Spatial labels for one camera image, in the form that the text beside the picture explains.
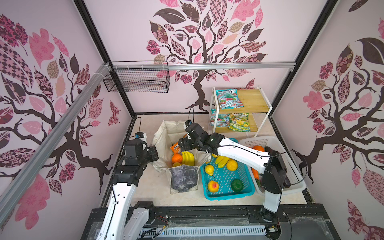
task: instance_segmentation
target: floral wall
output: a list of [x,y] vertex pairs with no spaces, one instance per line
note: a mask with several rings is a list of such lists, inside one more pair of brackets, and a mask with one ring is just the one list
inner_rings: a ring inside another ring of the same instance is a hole
[[[325,2],[117,0],[111,7],[110,2],[97,0],[86,4],[113,61],[185,64],[294,61]],[[168,93],[127,95],[136,112],[187,112],[193,107],[207,111],[212,87],[260,85],[272,102],[287,72],[171,71]]]
[[[72,1],[2,3],[0,194],[102,63]],[[101,83],[1,226],[1,238],[79,239],[129,122],[120,96]]]
[[384,239],[383,9],[341,1],[273,115],[341,239]]

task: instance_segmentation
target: black wire basket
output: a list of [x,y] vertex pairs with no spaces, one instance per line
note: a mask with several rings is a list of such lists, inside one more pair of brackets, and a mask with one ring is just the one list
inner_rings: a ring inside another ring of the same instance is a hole
[[168,93],[169,68],[166,61],[119,61],[104,78],[108,92]]

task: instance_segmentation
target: bunch of bananas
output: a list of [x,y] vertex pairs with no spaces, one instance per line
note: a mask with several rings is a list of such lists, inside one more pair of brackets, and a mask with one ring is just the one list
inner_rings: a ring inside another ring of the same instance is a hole
[[189,165],[189,166],[194,166],[195,165],[195,156],[193,156],[192,153],[188,151],[181,152],[183,156],[183,161],[181,164]]
[[215,161],[215,164],[217,164],[217,166],[221,168],[221,167],[224,167],[229,160],[230,160],[229,157],[218,156]]

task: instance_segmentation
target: black corner post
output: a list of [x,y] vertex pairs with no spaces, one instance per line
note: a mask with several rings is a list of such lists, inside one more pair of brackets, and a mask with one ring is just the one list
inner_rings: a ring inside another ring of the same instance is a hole
[[311,49],[313,43],[315,42],[317,36],[319,35],[321,29],[325,25],[325,23],[328,20],[328,17],[331,15],[334,7],[336,6],[337,2],[339,0],[328,0],[325,4],[323,10],[320,13],[320,16],[318,17],[315,25],[313,26],[311,33],[309,34],[307,40],[305,41],[303,48],[301,49],[299,55],[296,58],[296,65],[293,71],[288,73],[288,76],[285,78],[284,83],[282,84],[281,88],[279,89],[279,92],[276,95],[276,98],[272,102],[272,113],[276,110],[277,105],[283,98],[285,91],[288,89],[289,85],[291,84],[293,78],[295,77],[298,69],[300,68],[301,64],[303,63],[305,57],[307,56],[309,50]]
[[[101,58],[103,59],[104,62],[109,63],[109,65],[111,67],[113,67],[112,61],[109,58],[107,50],[106,50],[106,48],[105,48],[105,46],[104,46],[104,44],[100,38],[100,35],[96,29],[96,26],[93,23],[93,20],[92,20],[90,14],[88,12],[88,9],[87,9],[84,1],[83,0],[73,0],[73,2],[75,3],[81,17],[83,18],[83,21],[84,21],[85,25],[87,26],[89,33],[91,34],[91,37],[92,37],[97,49],[99,50]],[[119,90],[120,96],[121,96],[125,106],[127,107],[129,114],[131,115],[132,118],[135,117],[135,111],[133,110],[133,107],[132,107],[131,103],[129,102],[127,94],[122,90],[121,82],[119,80],[118,75],[113,70],[110,71],[110,74],[111,74],[112,78],[114,79],[114,83],[115,83],[117,89]]]

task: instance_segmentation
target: lemon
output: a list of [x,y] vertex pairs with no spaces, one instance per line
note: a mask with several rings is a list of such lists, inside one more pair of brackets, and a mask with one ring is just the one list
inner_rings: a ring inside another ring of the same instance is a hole
[[237,169],[237,162],[235,160],[233,160],[233,159],[229,160],[227,162],[227,169],[229,171],[236,171],[236,169]]
[[209,183],[208,183],[208,190],[210,192],[217,192],[218,188],[219,188],[218,182],[209,181]]
[[204,170],[209,176],[214,174],[214,167],[212,165],[206,165]]

